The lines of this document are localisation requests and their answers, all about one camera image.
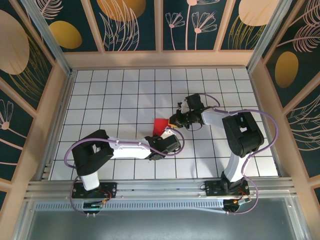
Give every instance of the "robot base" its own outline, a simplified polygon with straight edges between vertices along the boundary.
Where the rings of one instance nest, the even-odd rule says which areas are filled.
[[[75,183],[73,186],[72,198],[73,199],[105,199],[115,198],[117,194],[116,182],[100,182],[99,187],[86,191],[82,182]]]
[[[244,192],[250,195],[250,190],[247,180],[244,178],[230,182],[222,173],[220,180],[209,180],[204,182],[205,193],[207,197],[218,196],[241,196]]]

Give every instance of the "black mounting plate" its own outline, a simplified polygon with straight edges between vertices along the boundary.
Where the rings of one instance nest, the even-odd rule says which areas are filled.
[[[117,183],[116,182],[100,182],[100,186],[86,191],[82,182],[75,183],[73,185],[72,198],[73,199],[105,199],[107,194],[108,198],[112,194],[112,199],[117,194]]]
[[[250,195],[250,190],[247,181],[243,181],[238,187],[232,190],[225,191],[221,187],[221,180],[209,180],[204,182],[205,194],[207,197],[217,196],[241,196],[242,192],[238,190],[238,187],[247,195]]]

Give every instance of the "cable connector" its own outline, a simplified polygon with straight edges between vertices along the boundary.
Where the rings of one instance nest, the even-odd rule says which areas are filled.
[[[249,203],[249,202],[251,202],[251,199],[250,198],[245,198],[245,199],[240,199],[238,201],[238,204],[242,205],[242,204],[246,204],[246,203]]]

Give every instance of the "metal bracket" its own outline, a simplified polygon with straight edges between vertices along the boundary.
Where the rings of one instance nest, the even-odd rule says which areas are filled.
[[[73,199],[114,199],[117,194],[117,183],[116,182],[101,182],[98,188],[90,191],[86,191],[82,182],[75,183],[73,185],[72,198]]]

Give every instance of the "black grid line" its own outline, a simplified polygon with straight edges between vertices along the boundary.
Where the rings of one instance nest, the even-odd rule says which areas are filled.
[[[188,89],[188,96],[189,94],[189,85],[188,85],[188,74],[187,74],[187,69],[185,70],[185,75],[186,75],[186,88]],[[193,154],[194,154],[194,163],[195,163],[195,174],[196,174],[196,178],[198,178],[198,169],[197,169],[197,160],[196,160],[196,147],[195,147],[195,136],[194,136],[194,132],[192,131],[192,143],[193,143]]]
[[[156,119],[156,70],[154,70],[154,119]],[[156,179],[156,164],[157,162],[154,161],[154,179]]]
[[[140,70],[138,70],[138,79],[140,79]],[[139,84],[140,81],[138,81],[138,97],[137,97],[137,101],[136,101],[136,121],[135,121],[135,138],[137,138],[137,134],[138,134],[138,106],[139,106]],[[136,159],[134,159],[134,165],[133,165],[133,179],[135,179],[136,177]]]
[[[206,88],[205,88],[205,81],[203,82],[203,88],[204,88],[204,94],[206,94]],[[204,96],[205,98],[205,103],[208,106],[208,100],[207,100],[207,96]],[[214,162],[215,162],[215,169],[216,169],[216,175],[219,177],[219,172],[218,172],[218,166],[217,166],[217,158],[216,158],[216,150],[215,150],[215,144],[214,144],[214,136],[212,134],[212,126],[210,125],[210,135],[211,135],[211,142],[212,142],[212,147],[213,147],[213,154],[214,154]]]
[[[121,100],[122,100],[122,90],[124,87],[124,76],[125,76],[125,71],[123,71],[122,73],[122,86],[121,86],[121,97],[120,97],[120,107],[119,107],[119,116],[118,116],[118,128],[116,131],[116,137],[118,137],[119,135],[119,122],[120,122],[120,113],[121,113]],[[113,165],[113,174],[112,174],[112,179],[115,178],[115,168],[116,168],[116,161],[114,161],[114,165]]]
[[[93,76],[93,75],[94,75],[94,71],[92,71],[92,73],[91,73],[91,81],[92,81],[92,76]],[[91,82],[90,82],[90,86],[89,86],[88,95],[87,95],[87,97],[86,97],[85,108],[87,108],[87,104],[88,104],[90,87],[91,87]],[[84,110],[84,113],[83,113],[82,124],[81,124],[81,128],[80,128],[80,133],[79,133],[79,139],[78,139],[78,140],[80,140],[80,137],[81,137],[81,132],[82,132],[82,127],[83,127],[84,120],[85,120],[85,115],[86,115],[86,110]],[[75,168],[72,168],[70,180],[72,180],[72,175],[74,174],[74,170],[75,170]]]
[[[170,87],[171,87],[171,102],[172,102],[172,113],[174,113],[174,99],[173,99],[173,92],[172,92],[172,74],[171,74],[171,69],[170,69]],[[177,158],[174,156],[174,170],[175,170],[175,178],[177,178]]]

